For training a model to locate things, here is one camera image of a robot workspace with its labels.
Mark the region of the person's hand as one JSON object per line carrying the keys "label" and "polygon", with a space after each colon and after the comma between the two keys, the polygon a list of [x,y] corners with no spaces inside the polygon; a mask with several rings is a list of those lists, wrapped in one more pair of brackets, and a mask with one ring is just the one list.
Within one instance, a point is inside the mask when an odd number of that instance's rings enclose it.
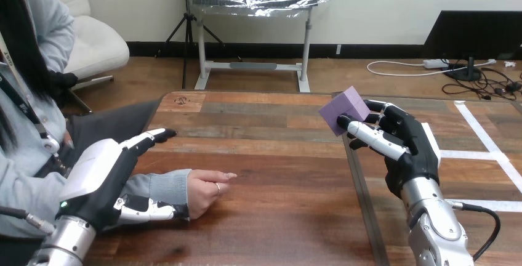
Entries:
{"label": "person's hand", "polygon": [[221,196],[230,190],[237,178],[232,172],[192,170],[187,177],[188,212],[190,220],[200,218]]}

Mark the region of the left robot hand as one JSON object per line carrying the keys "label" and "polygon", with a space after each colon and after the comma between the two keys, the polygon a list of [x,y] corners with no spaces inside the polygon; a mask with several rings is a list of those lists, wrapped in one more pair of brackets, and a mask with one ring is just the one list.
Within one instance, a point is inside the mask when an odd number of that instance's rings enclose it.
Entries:
{"label": "left robot hand", "polygon": [[160,128],[121,143],[113,139],[93,143],[69,173],[58,197],[56,221],[77,219],[99,232],[118,223],[186,219],[189,213],[185,204],[122,193],[139,156],[175,135],[172,129]]}

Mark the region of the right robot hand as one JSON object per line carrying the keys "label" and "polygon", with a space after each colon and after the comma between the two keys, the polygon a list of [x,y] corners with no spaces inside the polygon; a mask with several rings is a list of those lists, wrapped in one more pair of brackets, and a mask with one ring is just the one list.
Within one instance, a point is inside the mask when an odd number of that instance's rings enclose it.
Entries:
{"label": "right robot hand", "polygon": [[351,149],[368,147],[384,157],[389,191],[400,198],[403,185],[419,177],[439,183],[440,159],[421,122],[389,102],[365,100],[364,104],[371,111],[365,120],[343,113],[337,125],[351,139]]}

